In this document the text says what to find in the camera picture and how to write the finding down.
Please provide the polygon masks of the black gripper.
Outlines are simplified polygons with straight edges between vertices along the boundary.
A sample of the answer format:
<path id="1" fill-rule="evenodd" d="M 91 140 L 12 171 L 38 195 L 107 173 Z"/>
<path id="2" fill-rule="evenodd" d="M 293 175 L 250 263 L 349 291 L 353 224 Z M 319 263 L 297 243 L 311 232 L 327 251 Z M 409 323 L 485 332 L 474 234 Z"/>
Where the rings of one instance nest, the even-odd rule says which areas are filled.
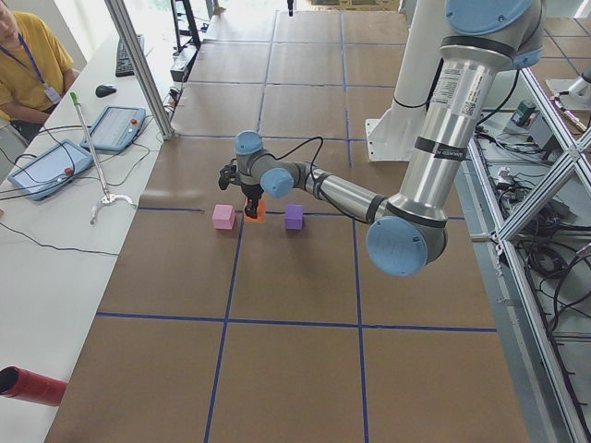
<path id="1" fill-rule="evenodd" d="M 249 218 L 258 218 L 259 200 L 261 199 L 261 186 L 259 184 L 242 184 L 241 189 L 246 196 L 244 212 Z"/>

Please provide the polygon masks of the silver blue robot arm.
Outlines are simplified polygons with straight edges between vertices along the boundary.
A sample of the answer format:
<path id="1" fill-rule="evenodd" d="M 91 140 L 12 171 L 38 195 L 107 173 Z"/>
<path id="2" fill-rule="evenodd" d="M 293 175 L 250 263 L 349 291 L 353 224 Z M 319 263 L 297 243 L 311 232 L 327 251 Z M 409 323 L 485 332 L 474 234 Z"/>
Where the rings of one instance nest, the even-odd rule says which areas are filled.
<path id="1" fill-rule="evenodd" d="M 366 247 L 377 268 L 397 277 L 418 273 L 447 244 L 444 204 L 494 79 L 538 61 L 545 17 L 542 1 L 416 4 L 392 106 L 368 131 L 379 145 L 373 160 L 407 163 L 396 194 L 374 193 L 312 161 L 284 162 L 254 131 L 236 137 L 220 188 L 240 186 L 249 217 L 264 195 L 306 191 L 368 225 Z"/>

